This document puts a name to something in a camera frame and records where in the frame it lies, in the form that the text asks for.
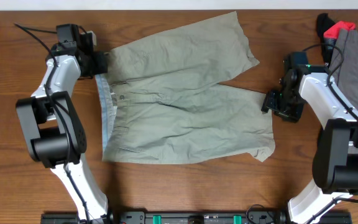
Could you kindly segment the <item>khaki green shorts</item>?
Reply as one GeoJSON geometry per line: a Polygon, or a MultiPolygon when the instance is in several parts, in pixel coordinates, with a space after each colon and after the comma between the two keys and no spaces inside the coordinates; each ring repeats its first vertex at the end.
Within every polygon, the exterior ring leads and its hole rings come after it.
{"type": "Polygon", "coordinates": [[[98,75],[104,161],[194,164],[275,150],[264,94],[227,85],[258,64],[230,12],[112,49],[98,75]]]}

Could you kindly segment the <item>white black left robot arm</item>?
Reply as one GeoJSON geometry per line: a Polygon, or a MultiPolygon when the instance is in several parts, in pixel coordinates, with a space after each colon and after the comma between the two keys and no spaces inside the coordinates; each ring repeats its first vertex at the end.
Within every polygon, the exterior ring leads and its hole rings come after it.
{"type": "Polygon", "coordinates": [[[41,223],[112,223],[107,196],[97,185],[86,161],[86,134],[72,103],[78,80],[107,71],[107,61],[96,51],[96,36],[76,24],[62,24],[58,41],[47,49],[47,70],[29,98],[16,103],[30,157],[50,169],[63,183],[76,213],[44,213],[41,223]]]}

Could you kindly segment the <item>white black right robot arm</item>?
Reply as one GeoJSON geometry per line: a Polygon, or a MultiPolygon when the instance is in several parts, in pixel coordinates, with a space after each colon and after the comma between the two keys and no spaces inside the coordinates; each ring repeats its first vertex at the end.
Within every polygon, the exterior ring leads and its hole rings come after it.
{"type": "Polygon", "coordinates": [[[313,158],[310,183],[291,198],[284,211],[275,212],[274,223],[334,223],[348,215],[328,215],[339,202],[358,203],[358,110],[337,87],[324,65],[311,65],[305,51],[284,60],[280,90],[270,90],[262,112],[296,123],[305,104],[321,124],[313,158]]]}

